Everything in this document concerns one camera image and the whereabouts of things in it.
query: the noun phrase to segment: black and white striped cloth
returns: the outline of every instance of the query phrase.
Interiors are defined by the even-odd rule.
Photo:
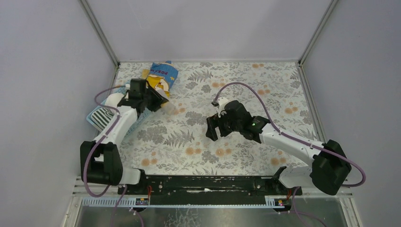
[[[95,123],[100,131],[106,128],[108,123],[113,118],[114,114],[111,110],[107,108],[99,108],[90,116],[90,119]]]

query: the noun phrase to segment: floral tablecloth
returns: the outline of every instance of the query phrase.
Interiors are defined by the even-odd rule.
[[[218,90],[240,81],[264,100],[274,122],[287,131],[315,138],[312,119],[295,63],[173,63],[178,79],[170,90],[177,111],[159,111],[124,138],[120,155],[125,166],[160,175],[273,175],[280,166],[306,164],[273,146],[231,133],[216,142],[205,136],[206,118],[216,113],[210,104]],[[151,63],[122,63],[116,84],[139,78]],[[243,103],[251,115],[265,117],[254,94],[240,85],[221,94]]]

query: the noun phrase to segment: white wall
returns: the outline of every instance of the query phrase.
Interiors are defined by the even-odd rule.
[[[401,225],[400,12],[399,0],[340,0],[305,64],[327,137],[366,171],[353,190],[365,227]]]
[[[299,59],[330,0],[89,0],[120,61]]]
[[[0,3],[0,226],[59,226],[113,65],[77,0]]]

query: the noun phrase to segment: gray wall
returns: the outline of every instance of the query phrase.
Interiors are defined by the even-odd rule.
[[[330,0],[89,0],[121,61],[294,60]]]
[[[366,227],[401,225],[400,12],[399,0],[340,0],[305,64],[327,137],[366,172],[353,190]]]
[[[58,226],[113,65],[77,0],[0,3],[0,225]]]

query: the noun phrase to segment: light blue basket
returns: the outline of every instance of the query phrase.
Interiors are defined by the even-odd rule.
[[[114,93],[125,93],[125,87],[120,87],[118,90],[116,90]],[[97,106],[92,112],[90,112],[90,114],[88,114],[88,116],[87,116],[87,121],[89,122],[89,123],[91,123],[91,125],[93,125],[93,127],[95,127],[96,129],[98,129],[99,131],[101,131],[101,129],[100,128],[98,128],[97,126],[96,126],[96,124],[92,121],[92,119],[90,119],[90,117],[92,116],[92,114],[96,111],[96,110],[98,110],[98,109],[100,109],[100,108],[102,108],[101,106]],[[125,136],[127,136],[127,135],[129,135],[130,133],[132,133],[150,114],[151,114],[152,112],[150,111],[150,110],[148,110],[148,109],[145,109],[145,111],[139,116],[139,118],[137,119],[137,121],[134,123],[134,124],[132,124],[132,126],[130,127],[130,129],[128,129],[128,132],[127,132],[127,134],[125,134]]]

